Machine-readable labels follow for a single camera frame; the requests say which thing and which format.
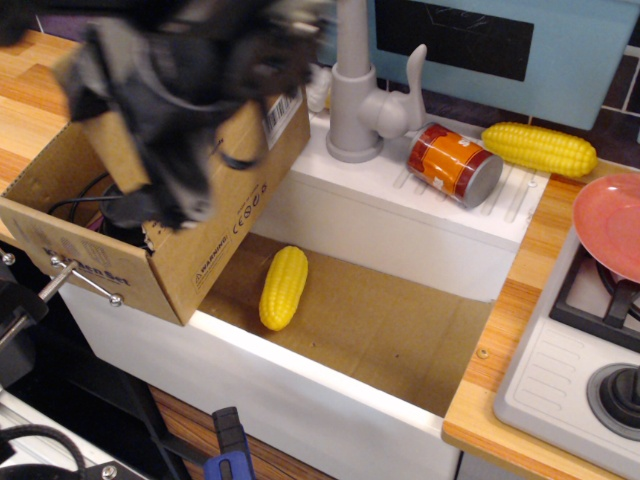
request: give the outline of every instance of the orange can label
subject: orange can label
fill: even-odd
[[[429,185],[462,201],[471,177],[490,156],[480,145],[432,124],[416,140],[407,164]]]

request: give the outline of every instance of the barcode label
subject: barcode label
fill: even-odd
[[[281,95],[269,109],[267,116],[262,121],[264,131],[267,134],[269,150],[276,144],[300,105],[302,105],[302,91],[298,89],[293,97]]]

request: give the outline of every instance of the tin can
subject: tin can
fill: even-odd
[[[437,123],[411,142],[409,170],[467,208],[484,202],[500,180],[503,160]]]

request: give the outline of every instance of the dark tile wall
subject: dark tile wall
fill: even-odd
[[[46,33],[72,40],[81,40],[87,17],[40,17],[39,26]],[[625,54],[611,83],[600,115],[594,127],[579,130],[538,118],[509,112],[486,105],[461,100],[435,92],[424,92],[427,111],[471,125],[488,127],[497,122],[514,121],[545,126],[585,138],[604,160],[640,168],[640,21],[629,40],[629,54]]]

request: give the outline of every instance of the blue panel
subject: blue panel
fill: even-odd
[[[640,0],[415,1],[534,25],[524,81],[430,62],[427,54],[425,89],[582,129],[593,126],[640,11]],[[368,7],[375,46],[374,0]],[[335,41],[329,43],[320,60],[332,64]],[[379,77],[406,83],[404,55],[371,53]]]

